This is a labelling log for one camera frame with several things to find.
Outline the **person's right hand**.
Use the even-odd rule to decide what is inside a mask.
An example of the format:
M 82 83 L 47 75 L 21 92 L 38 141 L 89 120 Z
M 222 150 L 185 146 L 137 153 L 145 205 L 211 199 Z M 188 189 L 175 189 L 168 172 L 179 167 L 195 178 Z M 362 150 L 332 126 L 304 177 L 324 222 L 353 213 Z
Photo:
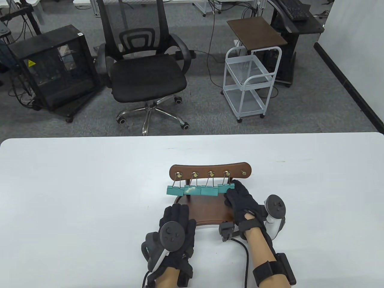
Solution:
M 252 228 L 264 229 L 261 205 L 258 204 L 248 189 L 238 180 L 232 180 L 234 188 L 225 193 L 224 203 L 231 208 L 235 224 L 241 231 Z

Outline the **person's left hand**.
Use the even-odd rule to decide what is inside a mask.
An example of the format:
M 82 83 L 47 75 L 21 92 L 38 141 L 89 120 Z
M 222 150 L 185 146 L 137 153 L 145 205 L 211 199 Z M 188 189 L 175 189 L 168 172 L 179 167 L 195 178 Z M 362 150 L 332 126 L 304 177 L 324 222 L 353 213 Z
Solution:
M 185 204 L 174 203 L 172 206 L 165 208 L 163 217 L 159 222 L 159 227 L 162 228 L 167 222 L 177 222 L 184 229 L 185 240 L 180 249 L 175 252 L 170 252 L 169 255 L 164 258 L 160 267 L 175 268 L 187 274 L 193 271 L 188 260 L 194 253 L 197 222 L 195 219 L 190 219 L 189 214 L 189 207 Z

